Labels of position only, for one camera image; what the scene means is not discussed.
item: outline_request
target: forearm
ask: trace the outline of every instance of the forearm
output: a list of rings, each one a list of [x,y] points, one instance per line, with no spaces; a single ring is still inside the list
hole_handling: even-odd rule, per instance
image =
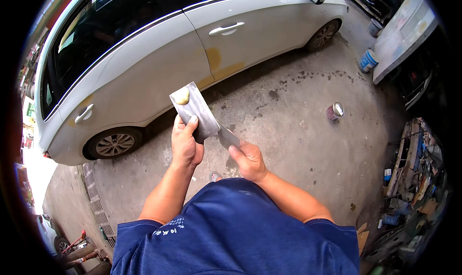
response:
[[[315,197],[299,187],[284,181],[271,172],[256,182],[276,203],[282,212],[306,222],[312,219],[328,219],[333,222],[329,210]]]
[[[173,162],[147,197],[138,220],[149,219],[165,224],[180,214],[194,169],[194,166]]]

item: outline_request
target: man's left hand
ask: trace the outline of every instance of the man's left hand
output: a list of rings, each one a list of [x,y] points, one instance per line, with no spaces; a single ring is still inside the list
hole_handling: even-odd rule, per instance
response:
[[[204,145],[196,143],[193,132],[199,124],[197,116],[192,116],[185,126],[180,115],[176,115],[172,130],[172,164],[196,167],[204,158]]]

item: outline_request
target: drain grate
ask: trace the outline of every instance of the drain grate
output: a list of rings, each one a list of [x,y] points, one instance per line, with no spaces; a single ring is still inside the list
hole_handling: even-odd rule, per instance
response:
[[[91,163],[84,164],[84,180],[85,187],[90,197],[91,210],[95,213],[96,221],[103,229],[106,237],[108,238],[109,245],[114,248],[116,244],[116,234],[112,230],[109,221],[104,212],[103,204],[99,198],[98,188],[96,187],[96,182],[94,178],[94,169]]]

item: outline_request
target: hand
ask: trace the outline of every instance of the hand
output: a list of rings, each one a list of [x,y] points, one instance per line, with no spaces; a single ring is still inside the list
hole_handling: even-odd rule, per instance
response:
[[[193,132],[199,124],[197,116],[192,116],[185,126],[180,115],[176,115],[172,130],[172,164],[196,167],[204,158],[204,145],[196,143]]]
[[[268,174],[262,152],[256,145],[241,140],[240,151],[235,146],[230,146],[228,151],[231,157],[236,160],[239,171],[245,179],[258,183]]]

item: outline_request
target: pile of clutter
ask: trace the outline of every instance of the pile of clutter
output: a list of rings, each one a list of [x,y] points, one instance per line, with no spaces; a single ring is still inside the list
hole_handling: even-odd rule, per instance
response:
[[[383,235],[362,256],[380,262],[390,254],[415,262],[438,226],[451,189],[438,138],[422,118],[407,122],[393,169],[385,169]]]

